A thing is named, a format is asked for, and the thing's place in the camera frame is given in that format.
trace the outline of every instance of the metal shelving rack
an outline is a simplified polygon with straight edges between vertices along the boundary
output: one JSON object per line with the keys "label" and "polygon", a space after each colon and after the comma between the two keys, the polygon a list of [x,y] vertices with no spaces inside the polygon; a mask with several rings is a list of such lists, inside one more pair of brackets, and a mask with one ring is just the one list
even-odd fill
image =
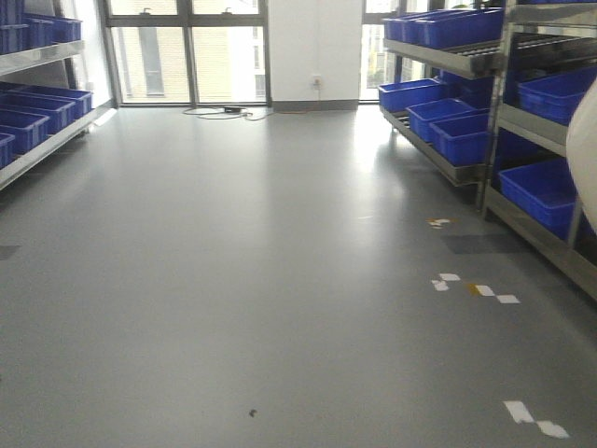
{"label": "metal shelving rack", "polygon": [[597,259],[594,256],[589,256],[590,251],[584,250],[585,247],[583,247],[592,242],[580,244],[578,241],[582,218],[580,200],[576,201],[571,229],[566,241],[563,241],[505,198],[493,186],[495,151],[500,129],[511,131],[559,156],[566,157],[566,126],[504,103],[507,69],[514,53],[518,56],[518,49],[514,49],[513,44],[515,37],[521,33],[535,33],[581,38],[580,41],[588,42],[588,46],[585,47],[588,51],[581,51],[578,54],[561,52],[559,56],[567,61],[594,59],[597,57],[597,51],[591,53],[590,47],[597,42],[595,40],[597,38],[597,4],[517,5],[516,0],[507,0],[506,8],[505,26],[500,44],[502,62],[500,70],[496,72],[493,89],[493,144],[491,155],[488,158],[487,175],[482,186],[483,215],[486,216],[488,211],[496,214],[562,272],[597,299]]}
{"label": "metal shelving rack", "polygon": [[[482,42],[452,49],[430,49],[417,45],[384,40],[384,45],[393,53],[442,68],[451,73],[475,79],[497,73],[503,64],[501,41]],[[518,43],[520,64],[524,66],[546,66],[563,55],[594,55],[597,42],[593,39],[570,35],[526,35]],[[469,166],[454,166],[441,156],[429,143],[410,130],[407,112],[391,113],[382,108],[386,119],[419,149],[438,170],[454,185],[482,185],[486,175],[484,163]],[[479,188],[478,206],[481,205],[482,188]]]}
{"label": "metal shelving rack", "polygon": [[[67,42],[51,45],[41,49],[29,49],[17,53],[0,56],[0,76],[20,72],[28,68],[37,67],[46,63],[53,63],[79,54],[85,45],[83,41]],[[4,189],[11,182],[19,178],[28,170],[36,166],[51,153],[62,147],[66,142],[86,131],[89,126],[100,116],[109,105],[101,105],[78,119],[59,133],[52,135],[45,142],[31,151],[18,157],[8,166],[0,169],[0,189]]]}

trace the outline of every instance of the plastic bin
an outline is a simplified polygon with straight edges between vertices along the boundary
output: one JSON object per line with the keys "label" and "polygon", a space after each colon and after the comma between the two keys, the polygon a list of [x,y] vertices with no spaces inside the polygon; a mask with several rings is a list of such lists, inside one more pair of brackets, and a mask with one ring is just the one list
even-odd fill
{"label": "plastic bin", "polygon": [[[476,114],[431,124],[436,150],[455,166],[483,163],[489,145],[488,114]],[[498,154],[505,160],[534,155],[538,146],[508,131],[500,132]]]}
{"label": "plastic bin", "polygon": [[0,54],[14,53],[25,49],[25,32],[28,25],[0,26]]}
{"label": "plastic bin", "polygon": [[41,14],[25,14],[27,19],[40,19],[52,22],[53,42],[73,42],[81,40],[81,21],[65,17],[43,16]]}
{"label": "plastic bin", "polygon": [[52,45],[52,22],[27,17],[27,49],[38,49]]}
{"label": "plastic bin", "polygon": [[477,113],[478,110],[471,105],[453,98],[414,105],[407,107],[410,117],[410,128],[425,142],[431,141],[430,125],[434,121],[448,118],[462,117]]}
{"label": "plastic bin", "polygon": [[449,94],[449,86],[437,79],[397,82],[378,87],[380,105],[389,112],[404,110],[411,105],[420,105],[441,100]]}
{"label": "plastic bin", "polygon": [[24,8],[24,0],[0,0],[0,25],[22,23]]}
{"label": "plastic bin", "polygon": [[0,94],[0,107],[49,117],[48,132],[57,133],[75,120],[74,101],[34,97],[18,94]]}
{"label": "plastic bin", "polygon": [[503,21],[504,10],[492,8],[417,22],[423,29],[422,45],[432,49],[445,49],[497,40],[502,33]]}
{"label": "plastic bin", "polygon": [[17,84],[14,82],[2,82],[0,81],[0,91],[12,91],[13,89],[19,89],[24,87],[23,84]]}
{"label": "plastic bin", "polygon": [[422,38],[422,27],[419,23],[416,23],[417,20],[466,14],[468,11],[472,11],[472,9],[436,9],[434,11],[416,12],[391,19],[384,19],[385,37],[409,44],[418,44]]}
{"label": "plastic bin", "polygon": [[13,151],[24,154],[48,138],[48,117],[0,108],[0,133],[16,137]]}
{"label": "plastic bin", "polygon": [[93,93],[90,91],[76,91],[72,89],[62,89],[59,87],[43,87],[43,86],[24,86],[14,90],[17,93],[26,93],[34,96],[42,95],[52,97],[57,100],[71,100],[76,101],[74,108],[74,118],[80,119],[85,114],[91,112],[91,101]]}
{"label": "plastic bin", "polygon": [[499,177],[504,196],[557,236],[566,238],[576,188],[565,159],[504,170]]}
{"label": "plastic bin", "polygon": [[0,133],[0,168],[4,168],[12,162],[12,148],[14,143],[14,135]]}
{"label": "plastic bin", "polygon": [[568,124],[597,76],[597,66],[519,84],[521,108],[545,119]]}

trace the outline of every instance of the glass window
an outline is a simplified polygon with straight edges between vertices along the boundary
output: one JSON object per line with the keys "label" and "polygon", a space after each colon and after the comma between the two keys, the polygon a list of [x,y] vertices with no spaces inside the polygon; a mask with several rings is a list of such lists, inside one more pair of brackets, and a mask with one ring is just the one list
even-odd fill
{"label": "glass window", "polygon": [[188,103],[180,28],[113,28],[124,103]]}
{"label": "glass window", "polygon": [[265,75],[255,75],[255,95],[258,100],[265,101]]}
{"label": "glass window", "polygon": [[398,0],[367,0],[367,12],[396,11]]}
{"label": "glass window", "polygon": [[256,0],[193,0],[195,14],[258,14]]}
{"label": "glass window", "polygon": [[114,15],[171,15],[177,14],[176,0],[110,0]]}
{"label": "glass window", "polygon": [[253,27],[194,28],[195,61],[201,103],[252,103],[257,75],[265,75],[263,37],[254,39]]}
{"label": "glass window", "polygon": [[363,25],[361,100],[377,100],[377,86],[395,82],[396,56],[385,51],[383,25]]}

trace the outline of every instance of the white paper on floor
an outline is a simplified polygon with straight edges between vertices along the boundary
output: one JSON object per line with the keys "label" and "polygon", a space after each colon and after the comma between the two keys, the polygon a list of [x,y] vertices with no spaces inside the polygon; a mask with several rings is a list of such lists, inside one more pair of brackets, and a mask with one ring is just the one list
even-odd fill
{"label": "white paper on floor", "polygon": [[517,299],[516,296],[514,296],[512,294],[505,294],[503,296],[497,296],[497,299],[503,304],[520,303],[521,302]]}
{"label": "white paper on floor", "polygon": [[555,425],[550,421],[537,422],[537,424],[539,425],[541,432],[543,432],[546,436],[554,437],[556,439],[570,438],[566,430],[560,425]]}
{"label": "white paper on floor", "polygon": [[455,273],[441,273],[439,278],[444,282],[460,282],[460,277]]}
{"label": "white paper on floor", "polygon": [[535,420],[522,401],[504,401],[516,423],[534,423]]}
{"label": "white paper on floor", "polygon": [[432,280],[431,283],[433,283],[433,286],[438,291],[447,291],[448,289],[450,289],[446,282],[442,282],[440,280]]}
{"label": "white paper on floor", "polygon": [[483,297],[494,297],[495,294],[493,293],[492,289],[490,287],[487,287],[485,285],[476,285],[477,287],[477,291],[479,292],[479,294]]}

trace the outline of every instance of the floor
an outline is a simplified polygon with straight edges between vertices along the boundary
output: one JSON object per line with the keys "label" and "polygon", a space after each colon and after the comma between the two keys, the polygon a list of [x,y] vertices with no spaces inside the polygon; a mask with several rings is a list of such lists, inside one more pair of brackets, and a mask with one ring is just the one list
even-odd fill
{"label": "floor", "polygon": [[0,446],[597,446],[596,302],[389,137],[123,109],[1,192]]}

